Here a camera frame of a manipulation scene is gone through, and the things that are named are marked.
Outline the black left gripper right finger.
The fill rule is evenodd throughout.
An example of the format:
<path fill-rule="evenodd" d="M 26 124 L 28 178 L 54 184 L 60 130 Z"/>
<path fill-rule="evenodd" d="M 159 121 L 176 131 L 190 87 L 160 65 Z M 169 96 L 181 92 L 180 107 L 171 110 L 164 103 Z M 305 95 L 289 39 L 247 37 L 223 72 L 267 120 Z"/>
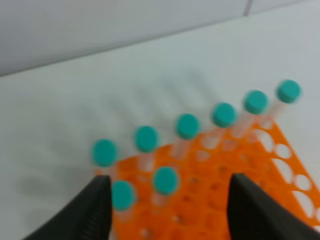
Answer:
<path fill-rule="evenodd" d="M 232 175 L 227 200 L 232 240 L 318 240 L 320 233 L 295 217 L 243 173 Z"/>

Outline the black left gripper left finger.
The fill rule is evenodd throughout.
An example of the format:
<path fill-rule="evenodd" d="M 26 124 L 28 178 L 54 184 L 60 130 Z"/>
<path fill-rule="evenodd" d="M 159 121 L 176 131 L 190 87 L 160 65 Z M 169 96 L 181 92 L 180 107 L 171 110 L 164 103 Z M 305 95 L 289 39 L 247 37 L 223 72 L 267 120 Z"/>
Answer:
<path fill-rule="evenodd" d="M 25 239 L 108 240 L 111 227 L 111 178 L 98 175 L 60 212 Z"/>

